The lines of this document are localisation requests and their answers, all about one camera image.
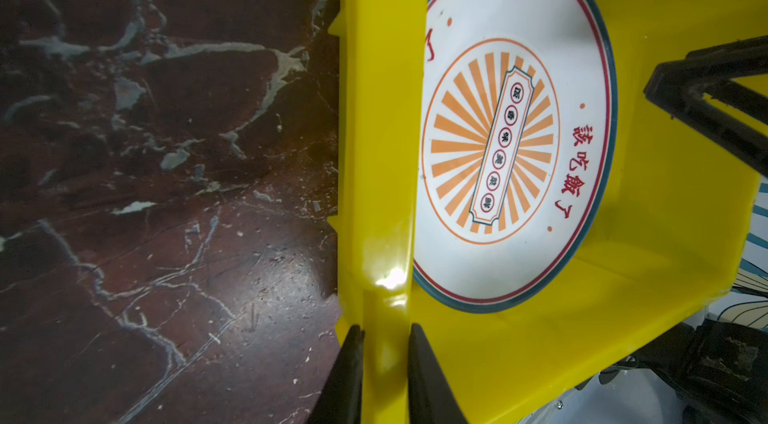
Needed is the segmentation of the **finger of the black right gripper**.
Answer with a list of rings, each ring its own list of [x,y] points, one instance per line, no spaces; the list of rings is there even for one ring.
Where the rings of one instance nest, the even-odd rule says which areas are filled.
[[[658,64],[644,94],[671,117],[765,175],[767,134],[706,102],[712,98],[766,124],[767,96],[736,82],[765,74],[767,38],[759,36],[693,50],[683,60]]]

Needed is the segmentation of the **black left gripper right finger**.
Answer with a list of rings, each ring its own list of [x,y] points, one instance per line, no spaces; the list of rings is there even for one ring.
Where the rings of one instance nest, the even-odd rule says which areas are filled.
[[[421,325],[408,343],[408,412],[411,424],[467,424]]]

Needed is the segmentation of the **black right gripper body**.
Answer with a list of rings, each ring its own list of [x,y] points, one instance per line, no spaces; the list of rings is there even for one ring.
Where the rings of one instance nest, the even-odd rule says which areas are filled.
[[[621,371],[654,372],[686,403],[685,423],[767,421],[767,333],[706,319],[680,323],[599,373],[607,384]]]

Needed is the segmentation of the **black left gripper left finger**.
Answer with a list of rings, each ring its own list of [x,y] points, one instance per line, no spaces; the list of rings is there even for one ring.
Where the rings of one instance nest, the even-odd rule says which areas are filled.
[[[308,424],[361,423],[364,338],[359,325],[350,327]]]

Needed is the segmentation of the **yellow plastic bin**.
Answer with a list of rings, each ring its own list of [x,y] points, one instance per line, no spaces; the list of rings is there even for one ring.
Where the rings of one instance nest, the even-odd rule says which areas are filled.
[[[726,294],[760,175],[648,102],[656,66],[764,36],[767,0],[596,0],[616,64],[618,128],[586,238],[532,298],[468,313],[414,278],[428,0],[341,0],[338,332],[365,332],[362,419],[408,419],[422,326],[464,415],[514,422]]]

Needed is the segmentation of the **white plate orange sunburst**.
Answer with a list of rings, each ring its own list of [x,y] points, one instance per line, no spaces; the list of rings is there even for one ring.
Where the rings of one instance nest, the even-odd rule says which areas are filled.
[[[598,212],[618,104],[596,0],[428,0],[415,281],[468,313],[547,286]]]

